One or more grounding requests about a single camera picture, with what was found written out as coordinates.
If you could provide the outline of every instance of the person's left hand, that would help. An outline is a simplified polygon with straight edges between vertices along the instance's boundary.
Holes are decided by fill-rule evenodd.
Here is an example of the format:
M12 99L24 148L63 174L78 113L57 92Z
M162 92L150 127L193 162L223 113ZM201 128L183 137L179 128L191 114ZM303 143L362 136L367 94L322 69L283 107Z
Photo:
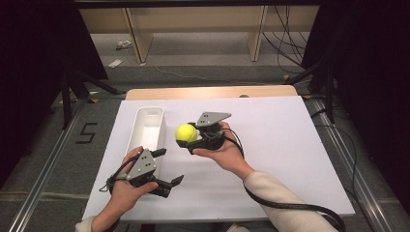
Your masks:
M134 148L123 159L123 163L143 151L142 147ZM121 173L129 173L134 162L127 164ZM145 193L158 187L155 182L149 182L141 187L134 187L126 180L118 180L114 184L111 198L105 208L93 219L93 232L104 231L115 223L124 213L132 209L136 201Z
M142 147L134 148L123 159L123 163L131 157L136 156L142 152ZM120 173L129 173L134 162L127 164ZM116 211L123 214L132 209L136 201L145 193L148 193L158 187L155 182L147 183L139 188L132 186L128 181L116 181L111 192L111 199L108 205L111 205Z

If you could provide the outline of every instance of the sleeve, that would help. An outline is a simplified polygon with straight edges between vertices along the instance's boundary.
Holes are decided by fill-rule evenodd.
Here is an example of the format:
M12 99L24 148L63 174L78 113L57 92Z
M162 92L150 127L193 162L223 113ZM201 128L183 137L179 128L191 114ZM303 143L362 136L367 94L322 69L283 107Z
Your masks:
M281 181L264 172L252 172L244 180L244 185L249 191L262 199L278 203L305 204L301 198L290 191ZM274 209L263 205L261 207L278 231L336 231L317 212Z
M75 232L92 232L91 223L95 216L88 217L75 225Z

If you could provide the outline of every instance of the black cable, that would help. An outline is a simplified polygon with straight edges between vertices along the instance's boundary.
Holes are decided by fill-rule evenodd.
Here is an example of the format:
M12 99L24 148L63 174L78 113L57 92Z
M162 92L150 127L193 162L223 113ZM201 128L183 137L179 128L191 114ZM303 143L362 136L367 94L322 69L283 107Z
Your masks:
M343 116L341 116L341 115L335 114L334 112L333 112L333 115L334 115L334 116L337 116L339 119L350 120L349 117L343 117Z
M241 143L241 140L239 139L239 136L235 133L235 131L231 130L231 129L223 129L223 130L229 130L231 131L235 137L238 139L239 143ZM244 149L242 148L242 143L241 145L238 144L235 140L225 137L226 140L231 141L233 144L235 144L239 151L242 154L242 157L245 158L245 154L244 154ZM270 207L270 208L275 208L275 209L287 209L287 210L305 210L305 211L316 211L316 212L321 212L324 213L328 216L331 216L332 219L337 222L339 229L338 231L345 231L346 227L344 224L343 219L341 219L341 217L335 213L334 211L327 209L325 207L321 207L321 206L317 206L317 205L309 205L309 204L292 204L292 203L278 203L278 202L273 202L273 201L268 201L265 199L262 199L258 196L256 196L255 194L253 194L251 191L249 191L245 185L244 185L245 191L248 193L248 195L250 196L250 198L252 198L254 201L256 201L257 203Z
M116 178L117 178L118 174L120 174L121 170L123 170L124 167L127 166L127 164L129 164L130 162L132 162L132 161L137 161L137 160L139 159L139 156L140 156L140 155L141 155L141 153L138 153L137 155L135 155L135 156L133 156L133 157L127 159L127 161L125 161L125 162L117 169L117 171L116 171L114 174L112 174L112 176L109 177L108 180L106 180L105 186L103 186L102 188L100 188L99 191L106 192L106 191L108 191L109 189L111 189L112 186L114 185L114 183L116 182Z
M293 62L295 65L301 66L301 64L298 61L295 61L294 59L290 58L286 53L284 53L282 50L280 50L276 45L274 45L274 43L272 43L268 37L265 35L265 33L262 33L262 35L265 37L266 41L271 45L271 47L273 47L278 54L282 55L283 57L285 57L286 59L288 59L289 61Z
M357 193L356 193L356 186L355 186L355 182L356 182L356 181L355 181L355 179L356 179L356 170L357 170L358 155L357 155L357 150L356 150L356 146L355 146L355 143L354 143L353 138L349 135L348 132L346 132L345 130L342 130L342 129L340 129L340 128L337 128L337 127L335 127L335 126L327 126L327 125L314 125L314 126L317 127L317 128L330 128L330 129L334 129L334 130L336 130L336 131L340 131L340 132L344 133L344 134L349 138L350 143L351 143L352 146L353 146L353 155L354 155L354 158L353 158L352 182L351 182L352 191L350 191L350 190L347 189L347 188L344 188L344 190L345 190L347 193L349 193L349 194L353 197L353 199L357 202L357 204L358 204L358 206L359 206L359 209L362 211L362 214L363 214L364 217L365 217L365 220L366 220L366 222L367 222L367 225L370 227L370 230L371 230L372 232L374 232L375 230L374 230L374 228L373 228L373 226L372 226L372 224L371 224L371 222L370 222L370 220L369 220L369 218L368 218L368 216L367 216L365 210L363 209L363 206L361 205L361 203L360 203L360 201L359 201L359 197L357 196Z
M302 32L299 32L299 35L301 35L301 37L305 41L305 43L308 43L307 39L305 39L304 35L302 35Z
M283 22L283 20L282 20L280 14L279 14L279 12L278 12L277 6L275 6L275 11L277 12L278 18L279 18L280 23L282 24L282 27L283 27L282 41L283 41L284 35L287 34L290 43L293 44L293 45L292 45L292 50L293 50L293 52L295 53L296 59L299 61L299 63L301 63L301 61L299 60L298 54L301 56L301 58L303 58L303 56L302 56L301 52L299 51L299 49L298 49L297 47L295 47L295 48L296 48L296 50L298 51L298 54L295 52L295 50L294 50L293 47L294 47L296 44L295 44L295 42L293 41L293 39L292 39L292 37L290 36L290 33L289 33L289 15L290 15L290 8L289 8L289 6L286 6L286 24Z
M303 59L303 56L301 55L301 52L299 51L298 47L296 47L295 42L293 41L292 37L290 36L290 29L289 29L289 16L290 16L290 7L286 6L286 25L285 25L285 32L287 33L287 36L289 38L289 41L291 44L293 44L291 46L293 53L295 54L296 59L299 61L299 63L302 64L302 61L299 60L298 54L301 56L301 58Z
M310 118L314 118L314 117L316 117L318 114L324 113L324 112L326 112L326 108L322 108L322 109L316 111L315 113L313 113L312 115L310 115Z
M281 38L279 38L279 37L277 36L277 34L275 34L275 32L272 32L272 34L274 34L275 38L277 38L279 41L281 41ZM293 46L293 45L294 45L294 44L288 43L288 42L286 42L286 41L283 41L283 43L286 44L286 45L290 45L290 46ZM300 48L300 49L305 49L304 47L299 46L299 45L294 45L294 46L297 46L297 47Z

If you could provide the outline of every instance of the white tabletop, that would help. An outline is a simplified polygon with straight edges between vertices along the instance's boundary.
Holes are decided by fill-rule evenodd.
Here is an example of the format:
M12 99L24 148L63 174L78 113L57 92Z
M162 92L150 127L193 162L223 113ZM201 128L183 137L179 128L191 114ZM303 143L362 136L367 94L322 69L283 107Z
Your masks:
M355 213L302 99L269 97L123 101L84 218L99 213L108 201L109 193L99 189L120 166L135 113L146 106L164 110L167 153L162 158L158 178L167 182L180 175L185 178L168 198L144 195L122 220L158 223L266 218L260 206L248 197L240 179L212 160L192 156L176 144L176 128L196 122L204 111L232 114L224 121L240 137L245 158L253 168L276 176L308 204L329 208L340 215Z

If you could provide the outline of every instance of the gray carpet floor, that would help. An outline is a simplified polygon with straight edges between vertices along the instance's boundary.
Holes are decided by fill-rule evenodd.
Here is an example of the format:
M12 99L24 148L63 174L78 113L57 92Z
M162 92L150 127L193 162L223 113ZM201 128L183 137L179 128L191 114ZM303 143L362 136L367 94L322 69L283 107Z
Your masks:
M284 67L297 72L295 67ZM225 85L259 85L281 84L284 72L279 67L122 67L106 69L111 80L105 81L119 90L154 87L186 87L186 86L225 86ZM295 85L300 95L307 93L307 82ZM85 209L88 195L97 175L105 146L109 139L121 100L124 96L106 94L100 88L87 84L90 91L101 92L95 97L97 103L87 103L80 111L72 134L58 160L43 195L31 216L25 231L73 231L74 225L80 221ZM34 185L37 177L51 153L63 126L63 106L61 98L57 98L52 106L53 113L44 119L36 139L32 142L31 153L22 157L14 173L0 191L0 230L7 231L16 212L20 208L27 193ZM305 100L310 115L318 110L323 99ZM347 149L358 156L357 168L360 170L371 192L389 222L392 231L410 231L410 219L404 212L394 193L383 179L377 166L369 158L369 154L353 123L348 118L341 102L334 102L336 127L341 133ZM323 125L324 114L312 118L317 126ZM89 136L81 135L85 124L95 133L91 143L81 143ZM341 161L337 147L325 127L317 131L337 171L342 184L351 190L351 178ZM347 231L371 231L366 215L360 209L361 202L350 198L356 215L344 219ZM138 224L122 222L117 231L138 231Z

